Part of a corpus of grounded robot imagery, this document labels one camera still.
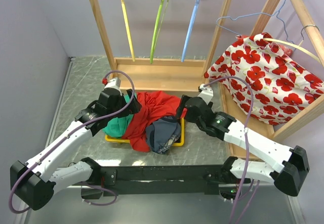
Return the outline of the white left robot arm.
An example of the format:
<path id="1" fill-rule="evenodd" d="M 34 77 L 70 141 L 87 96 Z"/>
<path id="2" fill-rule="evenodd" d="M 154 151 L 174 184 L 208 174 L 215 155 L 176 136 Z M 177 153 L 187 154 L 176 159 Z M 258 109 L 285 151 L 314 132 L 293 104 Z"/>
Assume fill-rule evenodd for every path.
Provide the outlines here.
<path id="1" fill-rule="evenodd" d="M 102 186 L 102 167 L 90 157 L 83 158 L 70 167 L 59 168 L 59 165 L 73 150 L 106 127 L 110 120 L 140 111 L 141 105 L 135 98 L 135 90 L 129 89 L 127 94 L 128 102 L 118 86 L 106 86 L 99 98 L 82 109 L 69 127 L 49 146 L 25 163 L 16 161 L 11 166 L 8 206 L 13 213 L 24 213 L 24 210 L 14 208 L 14 195 L 26 203 L 28 209 L 39 210 L 55 194 L 75 184 L 107 191 Z"/>

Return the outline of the yellow plastic tray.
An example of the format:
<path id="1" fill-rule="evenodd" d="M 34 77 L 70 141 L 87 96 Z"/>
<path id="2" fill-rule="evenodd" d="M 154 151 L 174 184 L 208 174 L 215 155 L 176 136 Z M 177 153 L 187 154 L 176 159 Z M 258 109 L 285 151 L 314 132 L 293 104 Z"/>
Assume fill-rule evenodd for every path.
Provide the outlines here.
<path id="1" fill-rule="evenodd" d="M 178 123 L 181 126 L 181 135 L 178 138 L 178 140 L 173 143 L 173 147 L 182 147 L 185 143 L 185 119 L 184 118 L 179 119 Z M 105 140 L 110 143 L 130 144 L 130 140 L 116 139 L 108 135 L 105 136 Z"/>

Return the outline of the navy blue tank top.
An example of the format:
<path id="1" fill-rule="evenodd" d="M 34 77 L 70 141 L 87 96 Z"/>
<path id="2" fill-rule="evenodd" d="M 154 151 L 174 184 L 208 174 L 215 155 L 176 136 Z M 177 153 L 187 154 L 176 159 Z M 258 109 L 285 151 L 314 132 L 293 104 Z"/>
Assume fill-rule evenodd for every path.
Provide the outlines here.
<path id="1" fill-rule="evenodd" d="M 181 136 L 181 126 L 174 116 L 164 116 L 145 129 L 146 143 L 152 152 L 165 154 Z"/>

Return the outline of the light blue plastic hanger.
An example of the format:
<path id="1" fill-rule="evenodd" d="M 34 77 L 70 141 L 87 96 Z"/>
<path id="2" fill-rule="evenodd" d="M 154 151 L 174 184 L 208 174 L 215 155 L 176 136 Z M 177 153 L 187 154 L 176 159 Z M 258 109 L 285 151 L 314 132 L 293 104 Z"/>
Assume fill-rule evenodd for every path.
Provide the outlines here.
<path id="1" fill-rule="evenodd" d="M 192 34 L 192 29 L 193 29 L 193 25 L 194 25 L 194 22 L 195 22 L 195 18 L 196 18 L 199 3 L 200 3 L 200 0 L 196 0 L 195 4 L 194 4 L 194 7 L 193 7 L 190 22 L 189 22 L 189 25 L 188 25 L 187 34 L 186 34 L 186 37 L 185 37 L 183 52 L 182 52 L 182 56 L 181 56 L 181 62 L 184 62 L 184 60 L 186 58 L 186 53 L 187 53 L 190 37 L 191 37 L 191 34 Z"/>

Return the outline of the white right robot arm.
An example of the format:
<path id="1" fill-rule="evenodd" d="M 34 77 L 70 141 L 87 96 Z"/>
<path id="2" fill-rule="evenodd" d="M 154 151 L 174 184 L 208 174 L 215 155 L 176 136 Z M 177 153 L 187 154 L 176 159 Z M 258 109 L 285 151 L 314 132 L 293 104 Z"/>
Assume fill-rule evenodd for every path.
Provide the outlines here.
<path id="1" fill-rule="evenodd" d="M 183 95 L 176 117 L 186 111 L 185 120 L 196 124 L 207 135 L 239 146 L 260 158 L 257 162 L 229 157 L 222 166 L 222 178 L 232 183 L 245 176 L 272 183 L 286 195 L 298 196 L 310 170 L 306 150 L 272 141 L 245 128 L 240 121 L 224 112 L 214 113 L 211 106 L 212 103 L 206 103 L 201 97 Z"/>

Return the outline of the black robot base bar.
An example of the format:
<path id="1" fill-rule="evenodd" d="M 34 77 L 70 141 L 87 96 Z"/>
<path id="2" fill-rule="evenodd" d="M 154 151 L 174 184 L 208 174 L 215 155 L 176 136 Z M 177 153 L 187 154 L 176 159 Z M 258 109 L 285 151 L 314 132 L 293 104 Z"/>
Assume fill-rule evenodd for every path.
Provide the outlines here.
<path id="1" fill-rule="evenodd" d="M 238 178 L 222 165 L 105 166 L 86 181 L 89 185 L 106 187 L 118 195 L 218 195 L 219 185 L 238 182 Z"/>

